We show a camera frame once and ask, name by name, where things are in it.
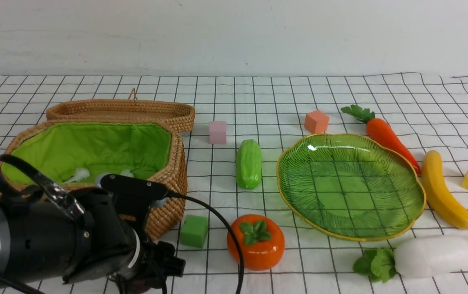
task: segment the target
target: green cube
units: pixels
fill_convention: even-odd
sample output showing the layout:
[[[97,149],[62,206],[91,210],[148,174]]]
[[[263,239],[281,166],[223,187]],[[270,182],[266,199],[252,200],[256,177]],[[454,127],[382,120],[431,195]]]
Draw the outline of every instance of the green cube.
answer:
[[[180,242],[183,245],[203,248],[208,234],[208,218],[187,215],[180,231]]]

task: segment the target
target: green cucumber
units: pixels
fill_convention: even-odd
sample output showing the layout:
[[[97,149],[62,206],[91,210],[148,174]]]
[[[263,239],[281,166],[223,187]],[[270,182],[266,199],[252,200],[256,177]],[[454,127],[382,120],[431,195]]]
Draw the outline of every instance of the green cucumber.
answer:
[[[254,189],[261,183],[261,148],[253,139],[241,142],[236,155],[236,183],[244,189]]]

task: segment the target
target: leaf-shaped plate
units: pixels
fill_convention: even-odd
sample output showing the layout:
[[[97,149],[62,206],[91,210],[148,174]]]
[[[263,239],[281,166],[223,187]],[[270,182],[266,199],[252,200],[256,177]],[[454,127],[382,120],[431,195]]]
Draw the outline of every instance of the leaf-shaped plate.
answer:
[[[352,241],[402,235],[426,195],[409,162],[356,134],[313,134],[277,162],[279,193],[314,228]]]

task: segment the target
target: basket lid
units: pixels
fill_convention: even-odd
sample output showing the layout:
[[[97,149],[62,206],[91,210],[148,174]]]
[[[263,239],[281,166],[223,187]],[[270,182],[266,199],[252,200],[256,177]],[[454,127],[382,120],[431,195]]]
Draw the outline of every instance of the basket lid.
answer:
[[[142,123],[156,119],[175,132],[189,132],[194,127],[195,108],[179,102],[139,100],[133,88],[128,99],[86,99],[63,102],[48,108],[47,120],[119,119],[124,123]]]

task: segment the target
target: radish leaves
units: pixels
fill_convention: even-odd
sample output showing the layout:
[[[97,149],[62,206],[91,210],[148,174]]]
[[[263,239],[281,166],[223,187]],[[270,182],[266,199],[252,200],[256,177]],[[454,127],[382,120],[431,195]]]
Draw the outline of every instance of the radish leaves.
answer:
[[[392,249],[368,249],[353,266],[355,273],[370,277],[372,282],[386,283],[396,275]]]

